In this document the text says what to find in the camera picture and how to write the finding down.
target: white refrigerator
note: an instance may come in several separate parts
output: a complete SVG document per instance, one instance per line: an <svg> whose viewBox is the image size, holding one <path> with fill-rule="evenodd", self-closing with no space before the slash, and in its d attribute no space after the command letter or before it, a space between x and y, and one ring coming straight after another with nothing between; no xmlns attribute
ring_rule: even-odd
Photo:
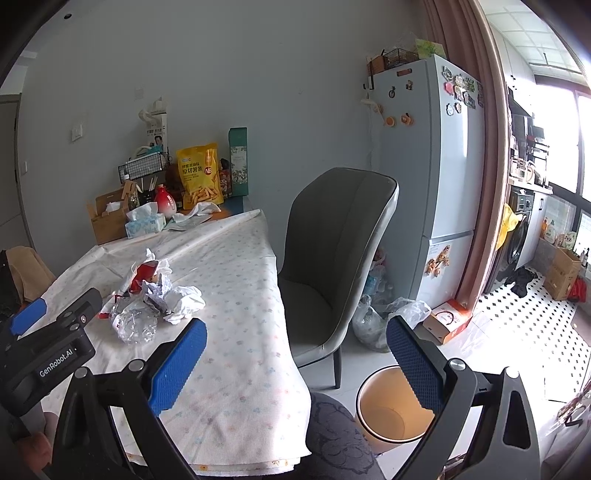
<svg viewBox="0 0 591 480"><path fill-rule="evenodd" d="M388 277L396 297L433 308L456 295L472 245L484 157L482 86L433 56L374 75L370 96L386 120L378 171L400 187L381 244Z"/></svg>

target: light switch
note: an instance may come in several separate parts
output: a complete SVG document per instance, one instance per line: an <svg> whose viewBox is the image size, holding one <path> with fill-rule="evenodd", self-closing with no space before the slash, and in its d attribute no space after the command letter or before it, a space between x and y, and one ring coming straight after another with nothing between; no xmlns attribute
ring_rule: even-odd
<svg viewBox="0 0 591 480"><path fill-rule="evenodd" d="M72 141L75 142L79 138L82 138L82 135L84 135L82 124L74 125L72 127Z"/></svg>

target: washing machine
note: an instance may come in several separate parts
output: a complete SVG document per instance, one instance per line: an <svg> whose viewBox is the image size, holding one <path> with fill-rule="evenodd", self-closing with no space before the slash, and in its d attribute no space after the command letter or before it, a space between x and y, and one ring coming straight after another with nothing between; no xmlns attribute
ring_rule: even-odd
<svg viewBox="0 0 591 480"><path fill-rule="evenodd" d="M517 269L517 262L530 225L534 196L520 193L515 189L509 195L509 206L515 213L522 215L522 219L513 231L507 232L505 242L497 251L484 293L490 293L502 286L505 279Z"/></svg>

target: kitchen cabinet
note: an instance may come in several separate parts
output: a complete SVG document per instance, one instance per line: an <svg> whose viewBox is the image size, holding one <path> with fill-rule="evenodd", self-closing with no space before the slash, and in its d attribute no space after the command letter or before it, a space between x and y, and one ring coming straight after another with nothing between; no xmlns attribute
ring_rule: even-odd
<svg viewBox="0 0 591 480"><path fill-rule="evenodd" d="M538 246L540 232L542 231L542 223L546 216L547 199L547 194L534 192L534 208L531 211L530 224L527 228L525 243L523 244L523 249L521 249L517 268L529 263L534 258L535 248Z"/></svg>
<svg viewBox="0 0 591 480"><path fill-rule="evenodd" d="M492 34L501 56L501 64L507 86L513 91L513 98L528 113L532 113L531 92L535 85L534 72L515 47L501 32L492 27Z"/></svg>

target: pink curtain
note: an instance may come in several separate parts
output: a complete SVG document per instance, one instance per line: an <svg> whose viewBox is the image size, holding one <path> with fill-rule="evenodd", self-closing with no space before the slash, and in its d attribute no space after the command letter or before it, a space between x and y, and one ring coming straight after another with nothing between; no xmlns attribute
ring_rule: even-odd
<svg viewBox="0 0 591 480"><path fill-rule="evenodd" d="M485 155L482 193L472 249L456 300L473 309L495 256L507 188L508 100L501 58L478 0L423 0L429 40L441 43L447 58L480 80L485 101Z"/></svg>

